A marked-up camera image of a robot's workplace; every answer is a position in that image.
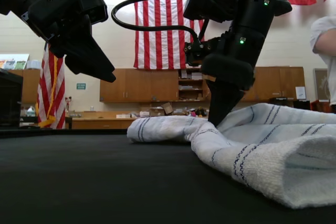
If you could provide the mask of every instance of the person's arm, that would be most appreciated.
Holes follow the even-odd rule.
[[[336,57],[336,24],[332,18],[320,18],[312,24],[310,44],[315,54]]]
[[[316,41],[315,50],[321,54],[336,57],[336,29],[321,34]]]

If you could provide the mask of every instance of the shelf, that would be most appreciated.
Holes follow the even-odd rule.
[[[204,100],[179,100],[175,102],[204,102]]]
[[[175,101],[151,101],[152,103],[158,103],[158,102],[205,102],[204,100],[175,100]]]
[[[200,81],[203,81],[202,79],[200,80],[193,80],[193,79],[179,79],[180,82],[192,82],[192,81],[195,81],[195,82],[200,82]]]
[[[203,91],[203,89],[179,89],[179,91]]]

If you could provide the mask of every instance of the black cable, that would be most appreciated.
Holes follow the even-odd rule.
[[[203,39],[203,37],[204,37],[205,30],[206,30],[208,24],[209,24],[209,19],[206,18],[206,19],[204,20],[202,29],[201,29],[201,31],[199,32],[199,35],[198,35],[198,39],[199,39],[200,41],[201,41],[201,40]]]
[[[131,25],[131,24],[127,24],[125,22],[122,22],[121,20],[119,20],[116,16],[117,11],[119,11],[121,8],[130,5],[130,4],[134,4],[137,2],[141,2],[141,1],[146,1],[146,0],[126,0],[118,5],[116,5],[113,9],[112,9],[112,13],[111,13],[111,17],[113,19],[113,21],[118,24],[119,26],[126,28],[126,29],[130,29],[130,30],[135,30],[135,31],[168,31],[168,30],[184,30],[187,31],[189,33],[191,33],[191,35],[193,36],[193,40],[199,41],[198,40],[198,36],[197,33],[191,29],[190,27],[186,27],[186,26],[136,26],[136,25]]]

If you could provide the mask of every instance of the striped towel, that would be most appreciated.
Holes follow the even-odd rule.
[[[138,119],[128,138],[191,142],[202,162],[290,208],[336,204],[335,114],[258,104],[218,128],[187,116]]]

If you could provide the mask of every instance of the sign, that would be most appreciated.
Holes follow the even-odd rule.
[[[315,91],[317,100],[330,100],[328,88],[328,70],[314,69]]]
[[[86,89],[86,83],[77,84],[77,90],[85,90],[85,89]]]
[[[305,100],[306,99],[306,87],[295,87],[296,99]]]

